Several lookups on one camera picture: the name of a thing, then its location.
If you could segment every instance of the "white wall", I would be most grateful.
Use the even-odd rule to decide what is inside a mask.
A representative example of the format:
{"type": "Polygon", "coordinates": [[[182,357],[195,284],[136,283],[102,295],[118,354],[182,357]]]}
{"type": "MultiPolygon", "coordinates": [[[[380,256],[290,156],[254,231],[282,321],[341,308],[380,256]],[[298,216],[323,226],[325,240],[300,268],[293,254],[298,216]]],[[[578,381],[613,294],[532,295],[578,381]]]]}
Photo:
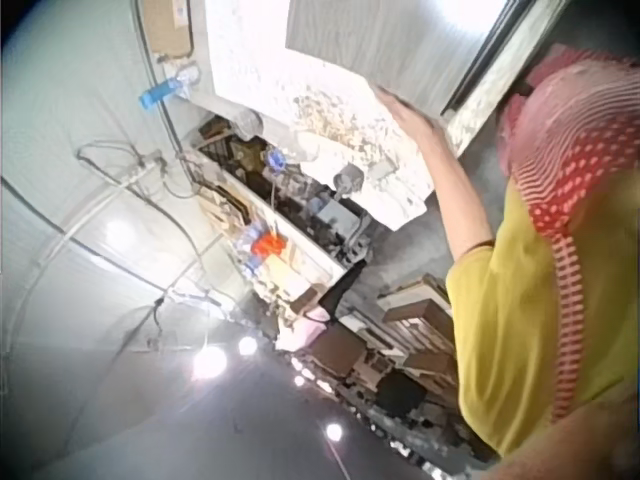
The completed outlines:
{"type": "MultiPolygon", "coordinates": [[[[159,114],[138,105],[138,96],[149,85],[129,0],[43,1],[7,43],[2,57],[3,181],[53,223],[64,227],[73,212],[104,188],[73,157],[79,145],[94,139],[130,140],[142,153],[162,149],[171,161],[174,190],[187,191],[159,114]]],[[[170,100],[169,109],[179,135],[193,129],[207,113],[179,99],[170,100]]],[[[131,165],[121,152],[95,152],[94,158],[111,173],[131,165]]],[[[158,172],[143,183],[153,192],[152,198],[187,228],[199,248],[214,238],[195,200],[170,197],[158,172]]],[[[38,256],[58,234],[5,186],[2,223],[6,335],[27,278],[38,268],[38,256]]],[[[160,288],[194,258],[171,223],[128,193],[77,238],[160,288]],[[114,221],[131,230],[131,242],[108,236],[114,221]]],[[[222,247],[213,248],[205,263],[208,277],[220,289],[234,298],[243,294],[244,284],[222,247]]],[[[11,363],[4,365],[10,389],[0,399],[2,440],[3,446],[14,448],[3,448],[3,454],[27,470],[60,454],[70,422],[93,395],[95,379],[104,372],[124,332],[159,294],[152,285],[97,265],[77,246],[64,248],[38,285],[11,363]]],[[[202,312],[197,309],[178,312],[171,307],[164,315],[177,330],[191,328],[187,332],[191,337],[202,328],[198,323],[202,312]]],[[[113,433],[113,425],[107,429],[95,418],[85,418],[82,424],[90,425],[92,433],[80,432],[78,438],[96,441],[104,437],[102,431],[113,433]]]]}

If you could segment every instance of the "cable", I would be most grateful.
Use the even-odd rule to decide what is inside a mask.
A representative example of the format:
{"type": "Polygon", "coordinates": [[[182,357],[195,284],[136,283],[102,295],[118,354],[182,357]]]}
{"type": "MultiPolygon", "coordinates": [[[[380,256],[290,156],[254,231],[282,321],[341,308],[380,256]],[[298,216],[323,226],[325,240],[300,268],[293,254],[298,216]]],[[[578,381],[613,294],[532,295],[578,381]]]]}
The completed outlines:
{"type": "MultiPolygon", "coordinates": [[[[122,186],[122,184],[116,179],[114,178],[112,175],[110,175],[109,173],[107,173],[103,168],[101,168],[100,166],[98,166],[94,161],[92,161],[91,159],[88,158],[81,158],[80,160],[86,162],[100,177],[102,177],[105,181],[107,181],[108,183],[111,183],[112,185],[115,186],[122,186]]],[[[142,200],[144,203],[146,203],[148,206],[150,206],[151,208],[153,208],[154,210],[156,210],[158,213],[160,213],[161,215],[163,215],[167,220],[169,220],[171,223],[173,223],[173,225],[180,230],[180,233],[182,233],[182,235],[184,235],[184,237],[187,239],[187,242],[189,242],[189,245],[191,246],[191,248],[193,249],[194,253],[196,254],[198,263],[200,265],[200,268],[202,269],[202,272],[205,274],[204,277],[207,280],[207,283],[209,284],[210,290],[212,292],[214,292],[216,295],[220,295],[221,297],[226,298],[231,304],[236,304],[236,301],[229,295],[227,295],[226,293],[218,290],[217,288],[215,288],[213,286],[213,284],[211,283],[211,281],[209,280],[209,278],[206,275],[207,269],[205,268],[204,265],[204,261],[202,259],[202,254],[200,253],[200,251],[198,250],[198,246],[195,244],[193,238],[191,237],[191,235],[189,234],[189,232],[187,232],[187,230],[182,226],[182,224],[176,220],[173,215],[171,215],[169,212],[167,212],[164,208],[162,208],[160,205],[158,205],[157,203],[155,203],[153,200],[151,200],[150,198],[145,197],[144,195],[142,195],[140,192],[137,192],[136,190],[134,190],[131,187],[127,187],[126,190],[133,194],[135,197],[137,197],[138,199],[142,200]]]]}
{"type": "Polygon", "coordinates": [[[167,182],[167,177],[165,175],[162,176],[162,184],[164,185],[164,188],[169,193],[169,195],[171,195],[172,197],[178,198],[180,200],[188,200],[190,198],[196,197],[200,193],[200,190],[202,190],[202,185],[199,185],[198,188],[191,194],[180,195],[178,193],[175,193],[169,187],[169,183],[167,182]]]}

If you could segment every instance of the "sleeve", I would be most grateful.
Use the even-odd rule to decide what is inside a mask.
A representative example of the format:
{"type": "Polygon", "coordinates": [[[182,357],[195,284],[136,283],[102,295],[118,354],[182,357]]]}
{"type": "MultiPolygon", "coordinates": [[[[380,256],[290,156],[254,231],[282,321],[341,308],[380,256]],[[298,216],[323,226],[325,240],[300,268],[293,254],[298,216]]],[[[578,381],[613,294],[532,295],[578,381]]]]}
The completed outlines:
{"type": "Polygon", "coordinates": [[[478,247],[461,257],[447,275],[459,378],[460,411],[471,428],[493,448],[499,440],[491,425],[500,410],[494,393],[496,367],[503,358],[498,325],[496,278],[491,272],[493,247],[478,247]]]}

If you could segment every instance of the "electrical wire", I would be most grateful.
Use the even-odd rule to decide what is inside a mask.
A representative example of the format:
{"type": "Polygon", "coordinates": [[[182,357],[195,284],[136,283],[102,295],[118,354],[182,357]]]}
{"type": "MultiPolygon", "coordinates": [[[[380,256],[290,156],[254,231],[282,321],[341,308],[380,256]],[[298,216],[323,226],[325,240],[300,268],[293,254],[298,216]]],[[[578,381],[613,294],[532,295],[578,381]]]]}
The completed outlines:
{"type": "MultiPolygon", "coordinates": [[[[111,174],[109,174],[107,171],[105,171],[103,168],[101,168],[99,165],[97,165],[93,160],[91,160],[88,157],[82,157],[82,158],[78,158],[78,160],[83,161],[85,163],[87,163],[94,171],[95,173],[97,173],[103,180],[105,180],[106,182],[114,185],[114,186],[122,186],[122,184],[120,183],[120,181],[118,181],[115,177],[113,177],[111,174]]],[[[180,230],[180,233],[182,233],[182,235],[185,237],[185,239],[187,240],[187,242],[189,243],[189,245],[191,246],[191,248],[193,249],[194,253],[196,254],[196,258],[198,260],[198,263],[200,265],[200,268],[202,269],[202,272],[205,273],[205,278],[207,283],[209,284],[210,290],[212,292],[214,292],[216,295],[219,295],[221,297],[224,297],[225,299],[227,299],[227,301],[229,301],[231,304],[235,304],[235,300],[230,297],[229,295],[227,295],[226,293],[218,290],[217,288],[215,288],[213,286],[213,283],[210,281],[210,279],[206,276],[206,271],[207,269],[205,268],[204,265],[204,260],[202,259],[202,254],[200,253],[200,250],[198,250],[198,246],[196,245],[195,241],[193,240],[193,238],[191,237],[191,235],[189,234],[189,232],[187,232],[187,230],[182,226],[182,224],[175,219],[175,217],[173,215],[171,215],[169,212],[167,212],[164,208],[162,208],[160,205],[158,205],[156,202],[154,202],[153,200],[151,200],[150,198],[144,196],[143,194],[141,194],[140,192],[138,192],[137,190],[131,188],[131,187],[127,187],[126,190],[131,193],[132,195],[134,195],[135,197],[137,197],[138,199],[142,200],[144,203],[146,203],[149,207],[153,208],[155,211],[157,211],[158,213],[160,213],[161,215],[163,215],[167,220],[169,220],[178,230],[180,230]]]]}
{"type": "Polygon", "coordinates": [[[171,195],[172,197],[178,198],[180,200],[188,200],[190,198],[194,198],[194,197],[198,196],[198,194],[200,193],[200,190],[202,190],[202,186],[199,185],[198,188],[196,188],[190,194],[180,195],[179,193],[176,193],[173,190],[171,190],[171,188],[169,187],[169,182],[167,182],[166,175],[162,176],[162,184],[164,185],[164,188],[167,191],[167,193],[169,193],[169,195],[171,195]]]}
{"type": "MultiPolygon", "coordinates": [[[[140,0],[131,0],[131,12],[133,14],[133,24],[136,30],[136,37],[138,38],[138,45],[140,46],[140,51],[144,60],[147,78],[151,87],[155,87],[158,85],[158,77],[156,76],[156,72],[153,68],[153,60],[151,58],[149,42],[147,41],[147,35],[144,31],[144,22],[142,21],[142,13],[140,11],[140,0]]],[[[180,137],[178,137],[175,125],[171,120],[167,105],[162,99],[158,102],[158,111],[160,112],[160,118],[167,132],[167,136],[169,137],[169,141],[171,142],[171,145],[173,146],[173,149],[176,153],[176,158],[180,162],[180,165],[182,166],[182,169],[187,178],[192,183],[195,183],[196,178],[193,175],[191,169],[189,169],[186,164],[187,159],[184,153],[182,142],[180,141],[180,137]]]]}

